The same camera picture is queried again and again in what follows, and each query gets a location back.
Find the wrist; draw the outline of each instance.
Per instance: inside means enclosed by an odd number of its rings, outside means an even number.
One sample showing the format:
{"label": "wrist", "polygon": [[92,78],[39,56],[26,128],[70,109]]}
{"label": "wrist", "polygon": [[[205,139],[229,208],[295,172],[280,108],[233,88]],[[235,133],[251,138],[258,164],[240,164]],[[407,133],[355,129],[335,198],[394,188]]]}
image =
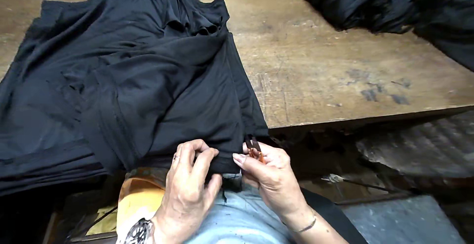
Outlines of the wrist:
{"label": "wrist", "polygon": [[293,231],[304,229],[314,221],[314,218],[314,210],[306,203],[295,211],[280,217],[281,221]]}
{"label": "wrist", "polygon": [[173,243],[175,243],[172,240],[169,240],[167,238],[166,234],[164,233],[165,230],[163,229],[163,223],[162,223],[161,219],[154,216],[150,219],[150,221],[153,223],[153,225],[155,227],[155,229],[153,231],[153,240],[155,241],[154,243],[156,243],[156,244],[161,244],[161,243],[173,244]]}

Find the wooden table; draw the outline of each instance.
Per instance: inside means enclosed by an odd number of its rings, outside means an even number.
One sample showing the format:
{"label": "wooden table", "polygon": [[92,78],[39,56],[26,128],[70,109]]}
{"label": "wooden table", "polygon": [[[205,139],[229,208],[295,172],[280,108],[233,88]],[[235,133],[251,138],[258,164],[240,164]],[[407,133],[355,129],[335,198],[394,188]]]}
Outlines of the wooden table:
{"label": "wooden table", "polygon": [[[411,33],[336,32],[304,0],[225,1],[269,127],[474,105],[474,73]],[[41,0],[0,2],[5,72]]]}

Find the silver watch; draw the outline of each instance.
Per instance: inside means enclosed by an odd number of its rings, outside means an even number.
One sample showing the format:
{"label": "silver watch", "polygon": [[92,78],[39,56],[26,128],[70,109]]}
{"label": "silver watch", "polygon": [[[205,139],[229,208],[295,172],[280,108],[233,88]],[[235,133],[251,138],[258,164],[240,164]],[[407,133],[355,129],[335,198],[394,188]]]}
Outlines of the silver watch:
{"label": "silver watch", "polygon": [[141,218],[128,231],[124,244],[152,244],[154,243],[152,236],[154,229],[155,226],[150,220]]}

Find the stack of black t-shirts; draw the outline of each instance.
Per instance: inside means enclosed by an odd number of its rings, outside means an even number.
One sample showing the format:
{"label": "stack of black t-shirts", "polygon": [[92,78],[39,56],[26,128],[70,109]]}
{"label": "stack of black t-shirts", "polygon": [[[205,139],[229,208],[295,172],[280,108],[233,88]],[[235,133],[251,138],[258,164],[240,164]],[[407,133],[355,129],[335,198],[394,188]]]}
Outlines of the stack of black t-shirts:
{"label": "stack of black t-shirts", "polygon": [[44,1],[0,83],[0,195],[267,134],[224,0]]}
{"label": "stack of black t-shirts", "polygon": [[414,32],[474,71],[474,0],[307,0],[335,29]]}

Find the hand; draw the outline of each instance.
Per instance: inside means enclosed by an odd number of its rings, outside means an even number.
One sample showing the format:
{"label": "hand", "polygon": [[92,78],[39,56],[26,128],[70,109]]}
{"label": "hand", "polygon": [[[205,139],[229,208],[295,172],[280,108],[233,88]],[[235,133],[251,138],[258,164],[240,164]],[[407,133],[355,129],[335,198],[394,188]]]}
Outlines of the hand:
{"label": "hand", "polygon": [[307,205],[298,181],[290,166],[288,154],[278,148],[258,143],[265,163],[246,156],[249,150],[243,144],[244,154],[234,153],[234,162],[243,169],[245,183],[258,188],[265,204],[288,227],[299,230],[312,222],[313,211]]}
{"label": "hand", "polygon": [[166,176],[163,201],[152,218],[156,243],[181,243],[199,228],[222,185],[222,176],[214,174],[204,186],[210,162],[218,153],[203,140],[178,146]]}

